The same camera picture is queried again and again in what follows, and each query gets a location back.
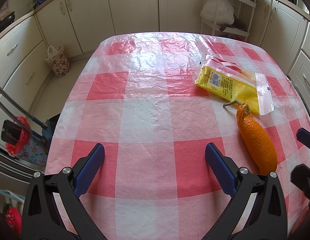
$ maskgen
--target barcode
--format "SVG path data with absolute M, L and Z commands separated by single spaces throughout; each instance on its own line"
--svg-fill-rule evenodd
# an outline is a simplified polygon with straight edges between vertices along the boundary
M 209 83 L 215 87 L 219 88 L 221 83 L 221 75 L 217 74 L 216 72 L 212 71 L 211 77 L 209 79 Z

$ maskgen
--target blue gripper pad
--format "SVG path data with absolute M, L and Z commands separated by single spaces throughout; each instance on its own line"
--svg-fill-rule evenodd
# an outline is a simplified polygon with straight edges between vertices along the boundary
M 206 145 L 205 158 L 216 176 L 219 185 L 225 194 L 232 198 L 236 194 L 235 177 L 222 159 L 222 154 L 218 153 L 214 146 L 209 143 Z
M 308 132 L 304 128 L 300 128 L 296 133 L 296 138 L 299 142 L 301 142 L 308 149 L 310 149 L 310 132 Z
M 78 198 L 87 192 L 104 158 L 104 146 L 100 144 L 76 176 L 74 193 Z

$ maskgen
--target metal screw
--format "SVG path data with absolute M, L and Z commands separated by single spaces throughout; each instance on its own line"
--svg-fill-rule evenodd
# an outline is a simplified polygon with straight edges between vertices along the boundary
M 35 178 L 38 178 L 40 176 L 40 172 L 39 171 L 36 171 L 33 175 Z
M 67 173 L 70 173 L 70 172 L 71 172 L 71 168 L 69 168 L 69 167 L 66 167 L 66 168 L 63 169 L 63 173 L 64 174 L 67 174 Z
M 247 173 L 248 173 L 248 169 L 246 169 L 245 167 L 240 168 L 239 171 L 240 171 L 240 173 L 242 173 L 242 174 L 247 174 Z
M 274 171 L 271 171 L 271 172 L 270 172 L 270 176 L 271 176 L 272 178 L 276 178 L 276 177 L 277 177 L 277 174 L 276 174 Z

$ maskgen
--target plastic tablecloth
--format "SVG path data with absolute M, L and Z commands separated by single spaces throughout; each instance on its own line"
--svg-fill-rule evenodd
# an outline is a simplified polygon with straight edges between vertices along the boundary
M 104 145 L 105 161 L 80 200 L 109 240 L 201 239 L 230 200 L 205 162 L 209 142 L 237 166 L 259 172 L 239 134 L 237 108 L 223 108 L 224 99 L 192 82 L 205 53 L 267 76 L 274 111 L 254 117 L 277 151 L 289 231 L 307 205 L 290 173 L 300 163 L 310 167 L 310 150 L 295 136 L 300 127 L 310 131 L 309 118 L 263 49 L 190 33 L 114 36 L 100 44 L 74 85 L 46 167 L 46 174 L 57 173 L 97 142 Z

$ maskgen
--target floral trash can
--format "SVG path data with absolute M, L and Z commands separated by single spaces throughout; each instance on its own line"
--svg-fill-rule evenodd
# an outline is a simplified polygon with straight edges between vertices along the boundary
M 71 69 L 70 62 L 64 51 L 64 46 L 57 47 L 57 49 L 53 46 L 48 46 L 47 56 L 44 60 L 58 77 L 65 76 Z

